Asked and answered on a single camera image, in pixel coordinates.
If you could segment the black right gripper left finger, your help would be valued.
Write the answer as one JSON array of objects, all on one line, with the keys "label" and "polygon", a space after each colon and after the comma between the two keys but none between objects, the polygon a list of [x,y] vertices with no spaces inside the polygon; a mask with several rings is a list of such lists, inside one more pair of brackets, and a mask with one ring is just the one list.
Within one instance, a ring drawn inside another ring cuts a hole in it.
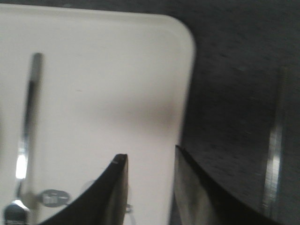
[{"label": "black right gripper left finger", "polygon": [[42,225],[122,225],[128,200],[128,156],[117,154],[95,182]]}]

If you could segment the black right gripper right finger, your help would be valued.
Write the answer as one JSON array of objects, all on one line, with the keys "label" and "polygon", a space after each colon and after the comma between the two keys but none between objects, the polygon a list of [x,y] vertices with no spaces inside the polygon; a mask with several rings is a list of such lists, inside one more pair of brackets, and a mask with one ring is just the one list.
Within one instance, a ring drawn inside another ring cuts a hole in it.
[{"label": "black right gripper right finger", "polygon": [[182,147],[175,147],[174,195],[184,225],[276,225],[219,185]]}]

